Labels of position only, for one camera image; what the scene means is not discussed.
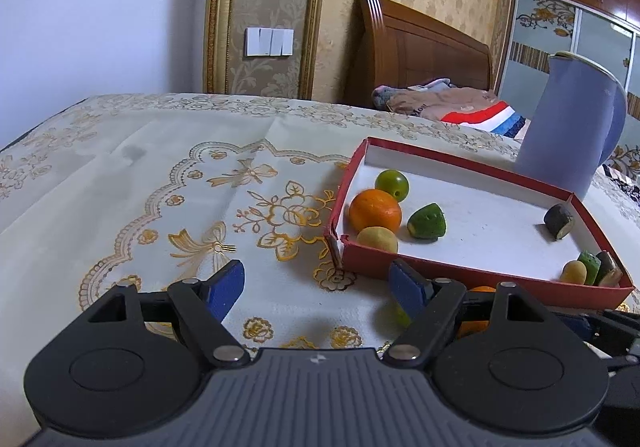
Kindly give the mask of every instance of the pitcher lid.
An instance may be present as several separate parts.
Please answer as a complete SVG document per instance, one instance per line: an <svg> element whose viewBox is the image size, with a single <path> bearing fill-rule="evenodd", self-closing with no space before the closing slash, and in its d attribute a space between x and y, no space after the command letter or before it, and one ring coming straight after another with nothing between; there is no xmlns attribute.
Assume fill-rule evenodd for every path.
<svg viewBox="0 0 640 447"><path fill-rule="evenodd" d="M587 57L583 57L582 55L578 55L577 53L564 52L564 51L556 52L553 55L549 56L549 58L551 58L551 57L562 57L562 58L565 58L565 59L574 59L576 61L582 61L585 64L590 65L592 68L596 68L597 70L603 72L605 75L607 75L607 77L611 78L612 80L615 80L618 83L618 85L620 86L620 89L625 91L625 87L614 76L614 74L611 73L609 70L607 70L604 66L601 66L600 64L598 64L596 61L592 61L591 59L588 59Z"/></svg>

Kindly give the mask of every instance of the orange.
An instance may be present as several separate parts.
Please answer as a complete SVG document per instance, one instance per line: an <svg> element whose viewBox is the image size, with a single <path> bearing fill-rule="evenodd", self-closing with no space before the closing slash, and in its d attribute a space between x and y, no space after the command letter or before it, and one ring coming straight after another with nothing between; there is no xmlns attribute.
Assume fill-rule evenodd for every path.
<svg viewBox="0 0 640 447"><path fill-rule="evenodd" d="M402 210L388 192L367 189L351 202L349 221L358 232L367 227L385 227L396 233L402 223Z"/></svg>
<svg viewBox="0 0 640 447"><path fill-rule="evenodd" d="M495 288L491 288L490 286L476 286L469 290L469 292L495 292ZM487 329L488 325L489 321L464 321L460 323L457 338L460 339L472 333L483 332Z"/></svg>

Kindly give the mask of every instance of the blue pitcher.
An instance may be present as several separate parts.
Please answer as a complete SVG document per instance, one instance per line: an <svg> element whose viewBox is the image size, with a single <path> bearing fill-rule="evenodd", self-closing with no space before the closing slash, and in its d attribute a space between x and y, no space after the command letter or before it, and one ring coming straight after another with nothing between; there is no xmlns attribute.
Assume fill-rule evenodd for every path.
<svg viewBox="0 0 640 447"><path fill-rule="evenodd" d="M608 70L574 53L551 55L549 79L514 171L583 199L615 149L625 117L625 88Z"/></svg>

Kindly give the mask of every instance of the pitcher handle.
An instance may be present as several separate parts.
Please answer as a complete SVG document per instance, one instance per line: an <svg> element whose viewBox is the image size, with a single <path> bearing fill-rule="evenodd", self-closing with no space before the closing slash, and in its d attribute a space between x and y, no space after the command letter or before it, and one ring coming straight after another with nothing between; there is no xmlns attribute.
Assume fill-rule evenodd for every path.
<svg viewBox="0 0 640 447"><path fill-rule="evenodd" d="M611 127L609 128L609 134L607 138L604 140L604 147L602 150L602 155L600 156L600 163L598 167L606 162L613 150L616 148L618 144L618 140L620 140L620 136L622 135L622 129L625 127L626 120L626 94L625 90L622 88L622 85L618 84L616 88L616 97L613 101L613 116L611 120Z"/></svg>

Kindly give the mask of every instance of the table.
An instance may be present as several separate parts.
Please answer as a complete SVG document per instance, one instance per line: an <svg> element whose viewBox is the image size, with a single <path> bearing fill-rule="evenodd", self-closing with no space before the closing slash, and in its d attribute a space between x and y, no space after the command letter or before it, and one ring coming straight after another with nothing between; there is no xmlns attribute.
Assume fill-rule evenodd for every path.
<svg viewBox="0 0 640 447"><path fill-rule="evenodd" d="M29 360L113 283L246 285L225 326L260 347L383 351L400 330L385 283L335 270L322 228L366 136L509 168L518 143L471 128L314 102L207 94L97 96L0 154L0 446L37 424ZM602 172L584 201L640 279L640 210ZM640 311L638 291L626 303ZM170 334L169 328L154 325Z"/></svg>

